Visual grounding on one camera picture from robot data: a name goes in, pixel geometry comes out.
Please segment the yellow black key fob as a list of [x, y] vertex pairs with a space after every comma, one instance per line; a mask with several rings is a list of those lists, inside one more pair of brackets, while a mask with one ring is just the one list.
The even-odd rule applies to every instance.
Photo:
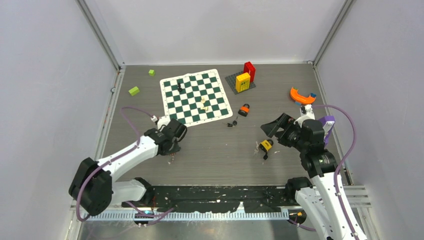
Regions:
[[265, 139], [262, 142], [256, 142], [254, 154], [258, 154], [260, 151], [264, 152], [263, 160], [266, 161], [268, 159], [268, 152], [273, 147], [274, 141], [272, 139]]

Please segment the black keys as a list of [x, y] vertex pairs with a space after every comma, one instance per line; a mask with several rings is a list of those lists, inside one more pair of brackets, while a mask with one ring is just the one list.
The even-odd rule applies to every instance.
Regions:
[[236, 117], [232, 122], [224, 123], [224, 125], [228, 128], [233, 128], [238, 124], [238, 117]]

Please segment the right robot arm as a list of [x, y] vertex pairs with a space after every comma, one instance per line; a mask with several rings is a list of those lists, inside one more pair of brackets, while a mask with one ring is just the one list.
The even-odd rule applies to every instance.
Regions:
[[285, 198], [300, 205], [322, 240], [365, 240], [349, 205], [334, 155], [325, 148], [323, 124], [310, 116], [294, 119], [282, 113], [261, 125], [265, 135], [299, 151], [308, 177], [294, 177], [285, 185]]

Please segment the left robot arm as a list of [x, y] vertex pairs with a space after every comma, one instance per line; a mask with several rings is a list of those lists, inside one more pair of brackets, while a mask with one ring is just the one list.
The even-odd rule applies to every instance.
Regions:
[[80, 163], [68, 193], [89, 216], [99, 215], [110, 205], [136, 202], [148, 207], [153, 202], [155, 191], [145, 179], [119, 181], [119, 178], [146, 160], [179, 152], [179, 142], [188, 130], [169, 116], [153, 120], [156, 127], [139, 135], [129, 146], [99, 160], [88, 157]]

